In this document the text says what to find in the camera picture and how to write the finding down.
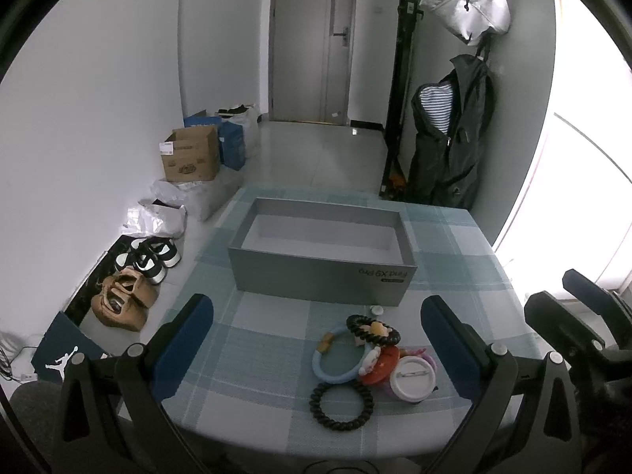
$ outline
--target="plaid tablecloth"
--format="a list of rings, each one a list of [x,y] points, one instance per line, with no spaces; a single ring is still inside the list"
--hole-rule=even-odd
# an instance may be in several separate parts
[[[367,194],[244,188],[220,217],[165,316],[165,321],[173,319],[194,293],[209,296],[215,308],[211,331],[178,393],[164,402],[171,418],[185,428],[270,453],[412,456],[443,447],[469,408],[439,363],[438,391],[420,404],[395,401],[374,389],[374,414],[357,431],[330,431],[312,418],[308,399],[318,384],[311,367],[316,345],[347,316],[369,315],[369,309],[236,290],[227,246],[258,196],[401,212],[418,269],[399,307],[386,308],[381,318],[400,332],[400,346],[426,347],[436,358],[419,323],[419,307],[427,296],[439,294],[486,341],[501,340],[515,355],[539,357],[511,284],[467,211],[382,201]],[[351,335],[337,340],[324,357],[324,370],[348,370],[361,350]],[[361,405],[351,389],[339,387],[325,396],[323,410],[332,418],[349,420]]]

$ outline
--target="light blue ring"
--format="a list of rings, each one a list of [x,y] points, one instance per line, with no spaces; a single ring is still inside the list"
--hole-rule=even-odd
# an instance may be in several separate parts
[[[347,326],[340,326],[338,328],[334,328],[329,333],[337,337],[338,335],[341,335],[344,332],[347,332],[347,333],[349,332],[349,330],[347,329]],[[359,368],[362,366],[362,362],[364,361],[367,354],[370,351],[372,351],[374,347],[375,346],[372,346],[368,342],[365,342],[364,354],[362,355],[362,358],[360,358],[358,365],[356,365],[349,372],[346,372],[344,374],[339,374],[337,376],[332,376],[329,374],[325,374],[323,372],[323,370],[320,367],[320,360],[322,359],[322,353],[319,350],[315,350],[314,356],[312,356],[312,369],[314,370],[314,374],[319,380],[324,381],[325,383],[330,383],[332,385],[339,385],[340,383],[346,383],[347,381],[351,381],[352,379],[355,379],[358,376],[358,371],[359,371]]]

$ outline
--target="checkered tablecloth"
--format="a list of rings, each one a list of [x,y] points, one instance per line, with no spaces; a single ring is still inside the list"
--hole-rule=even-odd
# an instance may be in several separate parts
[[[400,332],[400,346],[426,347],[436,358],[419,323],[419,307],[427,296],[439,294],[487,342],[501,340],[514,355],[539,357],[511,284],[467,211],[382,201],[369,194],[244,188],[220,217],[165,317],[172,320],[195,293],[209,296],[215,309],[211,331],[178,393],[164,401],[171,418],[185,428],[270,453],[413,456],[443,447],[469,408],[439,363],[438,390],[420,404],[395,401],[374,389],[374,414],[357,431],[330,431],[312,418],[308,399],[318,384],[311,367],[316,345],[347,316],[369,315],[369,309],[236,290],[227,246],[258,196],[401,212],[418,269],[401,304],[386,308],[381,318]],[[324,370],[348,370],[361,351],[351,334],[337,340],[324,357]],[[339,387],[325,396],[323,410],[332,418],[349,420],[361,407],[351,389]]]

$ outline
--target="blue hair tie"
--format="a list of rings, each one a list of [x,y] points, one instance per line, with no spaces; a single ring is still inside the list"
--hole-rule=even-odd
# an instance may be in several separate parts
[[[314,374],[319,380],[324,381],[325,383],[330,383],[332,385],[339,385],[341,383],[346,383],[348,381],[351,381],[352,379],[355,379],[358,376],[359,368],[362,365],[362,361],[364,360],[365,356],[367,356],[369,351],[373,350],[373,348],[375,347],[369,344],[368,342],[365,342],[364,354],[362,355],[362,358],[360,358],[358,365],[356,365],[349,372],[346,372],[344,374],[340,374],[337,376],[325,374],[320,367],[320,361],[322,359],[322,355],[329,350],[331,341],[334,339],[334,337],[345,332],[347,333],[349,332],[349,330],[347,329],[347,326],[339,326],[338,328],[334,328],[333,330],[328,332],[322,338],[320,344],[314,351],[314,356],[312,356],[312,369],[314,370]]]

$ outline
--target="white plastic bag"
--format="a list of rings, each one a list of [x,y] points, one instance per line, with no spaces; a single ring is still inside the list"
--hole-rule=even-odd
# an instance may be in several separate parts
[[[130,237],[173,237],[184,233],[186,210],[172,209],[141,201],[127,209],[127,221],[121,226],[121,235]]]
[[[257,105],[247,105],[248,110],[238,113],[227,120],[243,128],[243,140],[246,145],[246,158],[251,158],[259,152],[261,137],[259,135],[259,110]]]
[[[507,0],[421,0],[419,4],[469,46],[478,45],[488,30],[504,34],[510,28]]]
[[[243,175],[222,166],[210,182],[179,182],[156,180],[150,190],[156,199],[172,206],[184,206],[189,216],[206,221],[237,192]]]

